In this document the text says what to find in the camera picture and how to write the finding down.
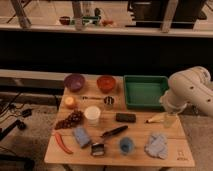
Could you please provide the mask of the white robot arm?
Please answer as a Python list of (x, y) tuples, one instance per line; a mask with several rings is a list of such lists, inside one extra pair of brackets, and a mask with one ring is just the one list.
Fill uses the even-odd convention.
[(183, 112), (188, 104), (213, 117), (213, 90), (210, 84), (210, 72), (201, 66), (172, 74), (168, 79), (169, 89), (159, 99), (165, 110), (164, 127), (171, 127), (177, 115)]

